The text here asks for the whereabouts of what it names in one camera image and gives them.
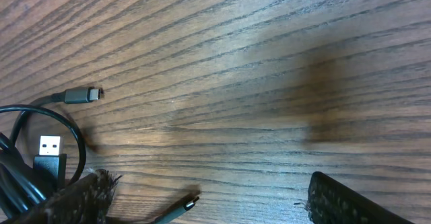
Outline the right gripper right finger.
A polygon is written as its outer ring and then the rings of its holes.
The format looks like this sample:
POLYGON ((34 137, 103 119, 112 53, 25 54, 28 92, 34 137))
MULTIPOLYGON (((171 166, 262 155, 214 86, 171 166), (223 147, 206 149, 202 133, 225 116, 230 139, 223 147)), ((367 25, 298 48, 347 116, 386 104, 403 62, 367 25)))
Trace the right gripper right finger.
POLYGON ((314 172, 306 203, 315 224, 413 224, 322 172, 314 172))

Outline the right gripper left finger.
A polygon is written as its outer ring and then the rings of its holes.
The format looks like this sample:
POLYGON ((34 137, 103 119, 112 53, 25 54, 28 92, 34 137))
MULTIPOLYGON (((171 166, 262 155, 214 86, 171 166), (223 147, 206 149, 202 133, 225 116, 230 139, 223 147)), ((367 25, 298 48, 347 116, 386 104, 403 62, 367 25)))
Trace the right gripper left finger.
POLYGON ((106 223, 120 175, 99 169, 2 224, 106 223))

